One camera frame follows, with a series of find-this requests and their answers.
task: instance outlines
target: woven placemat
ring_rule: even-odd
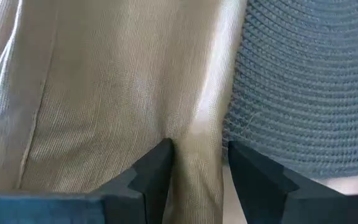
[[[358,1],[248,0],[223,148],[308,177],[358,174]]]

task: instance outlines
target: gray woven mat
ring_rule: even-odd
[[[248,0],[228,140],[316,178],[358,174],[358,1]]]

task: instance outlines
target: beige corduroy fabric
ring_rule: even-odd
[[[245,1],[0,0],[0,191],[89,192],[175,140],[168,223],[221,223]]]

